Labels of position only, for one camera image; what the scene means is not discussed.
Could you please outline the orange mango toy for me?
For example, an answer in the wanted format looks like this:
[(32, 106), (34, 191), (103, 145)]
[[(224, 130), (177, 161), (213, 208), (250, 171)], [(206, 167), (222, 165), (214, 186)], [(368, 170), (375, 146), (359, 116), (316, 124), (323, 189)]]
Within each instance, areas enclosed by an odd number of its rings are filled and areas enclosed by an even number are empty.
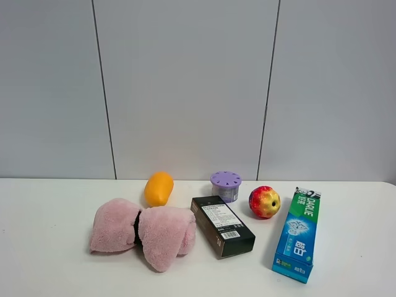
[(146, 203), (150, 207), (165, 206), (172, 193), (174, 181), (171, 175), (164, 171), (154, 173), (144, 189)]

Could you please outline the green blue toothpaste box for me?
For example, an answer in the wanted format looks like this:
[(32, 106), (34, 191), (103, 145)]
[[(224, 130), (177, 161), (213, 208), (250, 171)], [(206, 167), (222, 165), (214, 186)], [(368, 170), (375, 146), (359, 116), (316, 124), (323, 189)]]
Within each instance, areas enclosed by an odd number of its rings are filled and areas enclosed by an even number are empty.
[(313, 268), (321, 193), (297, 187), (275, 251), (272, 270), (307, 283)]

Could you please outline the purple lidded air freshener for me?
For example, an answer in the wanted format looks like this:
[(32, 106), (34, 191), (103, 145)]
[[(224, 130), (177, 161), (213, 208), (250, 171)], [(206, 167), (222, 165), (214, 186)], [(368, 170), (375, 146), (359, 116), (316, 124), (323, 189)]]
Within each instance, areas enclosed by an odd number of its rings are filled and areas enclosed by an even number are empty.
[(219, 196), (224, 202), (232, 203), (238, 199), (240, 175), (231, 171), (218, 171), (211, 175), (212, 195)]

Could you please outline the black rectangular box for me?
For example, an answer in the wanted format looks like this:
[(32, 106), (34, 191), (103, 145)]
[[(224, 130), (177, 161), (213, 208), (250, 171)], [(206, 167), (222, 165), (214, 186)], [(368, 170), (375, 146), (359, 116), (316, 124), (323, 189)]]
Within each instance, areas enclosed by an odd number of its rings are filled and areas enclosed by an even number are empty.
[(195, 197), (191, 210), (217, 258), (238, 256), (253, 250), (256, 236), (220, 196)]

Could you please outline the red yellow strawberry toy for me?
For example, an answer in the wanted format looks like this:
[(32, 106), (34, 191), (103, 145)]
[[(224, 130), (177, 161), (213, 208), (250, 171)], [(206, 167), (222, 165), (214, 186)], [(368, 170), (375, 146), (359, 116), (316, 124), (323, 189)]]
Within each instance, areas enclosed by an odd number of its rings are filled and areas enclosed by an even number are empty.
[(270, 219), (281, 207), (279, 194), (270, 186), (260, 186), (249, 195), (249, 208), (261, 219)]

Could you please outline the pink fluffy towel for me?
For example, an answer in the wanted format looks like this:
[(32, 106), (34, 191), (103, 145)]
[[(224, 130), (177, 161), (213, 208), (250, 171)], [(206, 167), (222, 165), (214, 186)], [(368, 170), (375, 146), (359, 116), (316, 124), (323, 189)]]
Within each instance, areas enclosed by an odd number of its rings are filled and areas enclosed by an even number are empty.
[(196, 218), (189, 209), (142, 209), (117, 198), (99, 207), (89, 241), (90, 252), (117, 253), (142, 246), (145, 260), (165, 272), (178, 256), (188, 254), (196, 241)]

